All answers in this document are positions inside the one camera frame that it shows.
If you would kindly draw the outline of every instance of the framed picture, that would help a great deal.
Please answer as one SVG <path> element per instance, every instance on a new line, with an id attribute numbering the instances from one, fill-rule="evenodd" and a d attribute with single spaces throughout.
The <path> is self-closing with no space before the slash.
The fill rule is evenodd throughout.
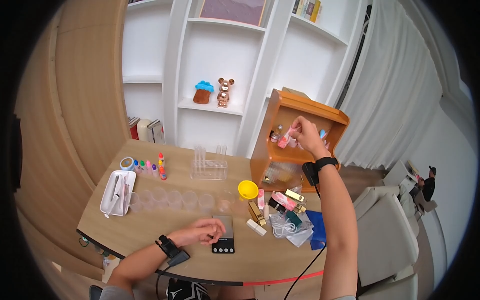
<path id="1" fill-rule="evenodd" d="M 204 0 L 200 17 L 260 26 L 265 2 L 266 0 Z"/>

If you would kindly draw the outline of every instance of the digital scale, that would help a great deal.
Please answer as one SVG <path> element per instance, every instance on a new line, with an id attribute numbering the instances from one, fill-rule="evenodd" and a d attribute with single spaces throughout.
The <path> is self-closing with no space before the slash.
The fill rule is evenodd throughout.
<path id="1" fill-rule="evenodd" d="M 232 216 L 212 216 L 212 218 L 219 219 L 225 226 L 225 233 L 218 239 L 218 242 L 212 244 L 212 252 L 222 254 L 235 253 Z"/>

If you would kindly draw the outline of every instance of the black watch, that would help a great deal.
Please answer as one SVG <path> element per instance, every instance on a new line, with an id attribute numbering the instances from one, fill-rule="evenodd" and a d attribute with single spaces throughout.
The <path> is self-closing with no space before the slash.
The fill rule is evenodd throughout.
<path id="1" fill-rule="evenodd" d="M 335 157 L 322 157 L 315 162 L 315 170 L 320 170 L 326 165 L 338 165 L 338 160 Z"/>
<path id="2" fill-rule="evenodd" d="M 169 258 L 173 258 L 175 255 L 180 253 L 180 250 L 177 248 L 177 246 L 175 246 L 173 241 L 167 238 L 165 235 L 162 234 L 158 239 L 160 240 L 161 244 L 159 244 L 158 241 L 155 241 L 155 244 L 157 244 Z"/>

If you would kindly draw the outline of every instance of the white bookshelf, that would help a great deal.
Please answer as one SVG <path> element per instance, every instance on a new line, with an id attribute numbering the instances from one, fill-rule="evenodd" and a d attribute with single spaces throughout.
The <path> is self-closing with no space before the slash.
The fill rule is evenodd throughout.
<path id="1" fill-rule="evenodd" d="M 250 157 L 272 88 L 300 90 L 334 106 L 354 60 L 368 0 L 322 0 L 317 23 L 292 14 L 294 0 L 267 0 L 260 26 L 200 18 L 203 0 L 129 4 L 123 82 L 129 116 L 160 119 L 168 144 Z M 227 108 L 218 79 L 232 78 Z M 201 80 L 208 104 L 193 102 Z"/>
<path id="2" fill-rule="evenodd" d="M 161 84 L 124 84 L 123 98 L 129 117 L 163 119 Z"/>
<path id="3" fill-rule="evenodd" d="M 198 103 L 194 103 L 192 98 L 183 98 L 180 100 L 178 104 L 178 108 L 212 111 L 212 112 L 232 114 L 237 116 L 241 116 L 243 114 L 243 106 L 235 106 L 233 104 L 229 104 L 227 108 L 220 108 L 218 107 L 216 100 L 214 101 L 211 100 L 208 104 L 198 104 Z"/>
<path id="4" fill-rule="evenodd" d="M 265 32 L 265 28 L 263 27 L 246 24 L 246 23 L 235 22 L 235 21 L 229 21 L 229 20 L 210 19 L 210 18 L 188 18 L 188 22 L 201 23 L 201 24 L 214 24 L 214 25 L 220 25 L 220 26 L 244 28 L 246 30 Z"/>
<path id="5" fill-rule="evenodd" d="M 326 37 L 327 39 L 331 40 L 334 43 L 347 45 L 347 42 L 343 41 L 338 35 L 336 35 L 336 34 L 330 32 L 330 31 L 328 31 L 327 29 L 319 26 L 319 24 L 315 24 L 314 22 L 311 22 L 311 21 L 309 21 L 305 18 L 299 17 L 296 14 L 292 14 L 290 22 L 297 23 L 300 26 L 308 28 L 308 29 L 312 30 L 314 32 L 314 34 Z"/>
<path id="6" fill-rule="evenodd" d="M 124 76 L 124 84 L 160 84 L 162 83 L 163 75 L 133 75 Z"/>

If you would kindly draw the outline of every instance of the white tray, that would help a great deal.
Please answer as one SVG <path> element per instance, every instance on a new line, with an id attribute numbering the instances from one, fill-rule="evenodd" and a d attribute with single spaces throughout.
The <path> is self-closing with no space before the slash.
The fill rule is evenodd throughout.
<path id="1" fill-rule="evenodd" d="M 107 186 L 105 187 L 105 190 L 103 192 L 103 197 L 102 197 L 102 202 L 100 202 L 100 211 L 102 213 L 106 213 L 107 209 L 108 209 L 108 204 L 110 203 L 110 200 L 111 199 L 108 199 L 110 197 L 110 195 L 112 195 L 112 190 L 115 188 L 113 186 L 113 184 L 115 183 L 115 177 L 117 175 L 119 175 L 119 182 L 120 182 L 120 179 L 122 176 L 126 176 L 128 174 L 128 178 L 126 180 L 126 184 L 129 184 L 130 187 L 128 188 L 127 190 L 127 197 L 125 199 L 125 203 L 123 205 L 123 211 L 121 209 L 121 201 L 118 200 L 117 203 L 115 204 L 115 206 L 113 207 L 113 210 L 112 210 L 112 215 L 113 216 L 124 216 L 127 214 L 128 212 L 128 204 L 130 203 L 130 195 L 129 193 L 131 193 L 133 191 L 133 184 L 135 183 L 135 178 L 137 177 L 137 173 L 133 172 L 133 171 L 121 171 L 121 170 L 118 170 L 118 171 L 113 171 L 111 174 L 110 174 L 110 178 L 108 179 L 108 182 L 107 182 Z"/>

